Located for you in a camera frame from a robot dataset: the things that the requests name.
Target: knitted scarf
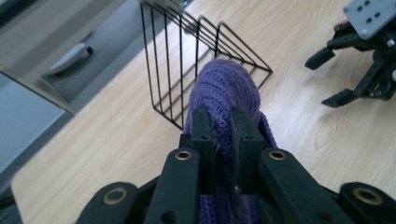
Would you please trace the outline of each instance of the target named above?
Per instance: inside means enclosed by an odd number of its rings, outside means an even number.
[[[191,92],[184,133],[191,133],[192,112],[206,107],[214,122],[218,148],[215,158],[213,195],[200,198],[201,223],[260,223],[255,196],[238,195],[231,182],[231,127],[233,107],[249,113],[270,147],[276,147],[264,114],[259,110],[259,92],[249,73],[238,63],[216,59],[205,65]]]

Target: robotic claw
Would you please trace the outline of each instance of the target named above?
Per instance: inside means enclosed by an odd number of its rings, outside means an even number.
[[[314,70],[330,60],[334,49],[353,47],[374,50],[374,63],[354,91],[345,89],[322,101],[339,107],[358,98],[389,100],[396,91],[396,1],[355,0],[344,7],[348,21],[334,27],[327,47],[309,58],[305,66]]]

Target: black plastic part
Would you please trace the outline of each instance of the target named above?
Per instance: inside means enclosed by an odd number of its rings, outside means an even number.
[[[253,184],[254,164],[259,163],[262,151],[268,147],[251,116],[240,108],[233,108],[232,176],[233,184],[243,194],[255,194]]]
[[[268,148],[262,152],[259,172],[284,223],[352,223],[326,190],[288,152]]]
[[[128,216],[128,223],[132,222],[134,224],[143,223],[146,217],[149,204],[157,187],[159,176],[150,180],[144,186],[140,187],[134,204],[132,206],[131,212]]]
[[[334,96],[322,101],[324,105],[327,105],[329,107],[339,107],[346,105],[354,100],[359,99],[359,96],[355,95],[355,93],[352,90],[343,90],[335,94]]]
[[[382,190],[370,185],[343,185],[339,202],[355,223],[396,223],[396,202]]]
[[[144,223],[199,223],[199,161],[191,148],[169,153]]]
[[[202,107],[193,112],[191,147],[201,157],[201,193],[212,194],[214,183],[214,132],[207,109]]]
[[[355,93],[358,96],[362,96],[367,92],[368,88],[373,85],[373,80],[378,77],[380,74],[381,68],[383,68],[385,64],[385,60],[379,57],[374,56],[374,63],[371,65],[369,70],[366,72],[364,77],[359,82],[358,86],[355,89]]]
[[[335,54],[330,49],[324,48],[316,53],[314,56],[309,58],[305,63],[305,67],[315,70],[334,56]]]
[[[84,208],[77,224],[127,222],[137,193],[135,185],[122,182],[101,188]]]

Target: black wire basket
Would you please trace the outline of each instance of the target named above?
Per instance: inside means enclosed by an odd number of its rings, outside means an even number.
[[[199,71],[214,58],[240,63],[258,88],[273,73],[224,22],[215,26],[207,18],[196,20],[182,9],[148,3],[141,3],[141,14],[151,103],[179,129],[184,127]]]

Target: purple knitted fabric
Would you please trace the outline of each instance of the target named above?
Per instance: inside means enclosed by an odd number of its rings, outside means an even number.
[[[262,129],[270,147],[276,147],[264,114],[259,110],[259,92],[248,71],[227,60],[208,63],[191,92],[184,133],[191,133],[192,111],[206,107],[214,121],[216,149],[216,193],[201,196],[201,223],[260,223],[255,196],[238,195],[231,184],[231,128],[233,107],[247,111]]]

